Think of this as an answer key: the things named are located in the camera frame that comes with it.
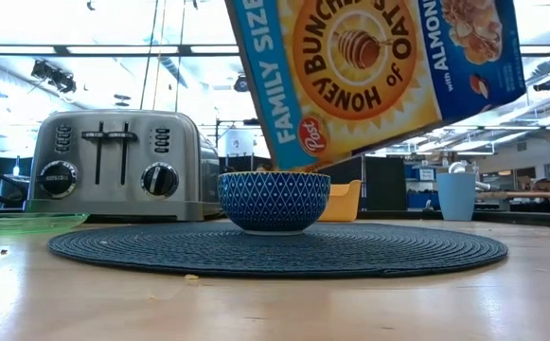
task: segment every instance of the bowl rim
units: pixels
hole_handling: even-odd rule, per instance
[[[257,170],[254,170],[254,171],[234,171],[234,172],[229,172],[229,173],[224,173],[224,174],[220,174],[218,175],[218,177],[221,177],[221,176],[227,176],[227,175],[242,175],[242,174],[300,174],[300,175],[309,175],[309,176],[325,176],[325,177],[330,177],[329,175],[326,175],[326,174],[320,174],[320,173],[309,173],[309,172],[303,172],[303,171],[292,171],[292,170],[272,170],[272,171],[257,171]]]

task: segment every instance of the green plate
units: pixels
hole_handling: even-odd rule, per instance
[[[87,217],[84,213],[0,213],[0,235],[65,231]]]

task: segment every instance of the honey dipper illustration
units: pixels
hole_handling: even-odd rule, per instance
[[[333,33],[333,43],[344,60],[353,67],[365,70],[373,66],[380,57],[381,48],[391,45],[392,40],[381,42],[362,29],[348,29]]]

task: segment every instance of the blue cup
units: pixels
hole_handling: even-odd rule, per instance
[[[471,221],[476,199],[476,174],[437,174],[436,184],[443,219],[459,222]]]
[[[300,234],[328,204],[331,180],[315,173],[244,171],[220,175],[222,210],[254,235]]]

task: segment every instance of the yellow container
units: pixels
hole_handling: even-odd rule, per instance
[[[352,222],[357,219],[361,181],[354,180],[347,185],[331,185],[328,205],[319,222]]]

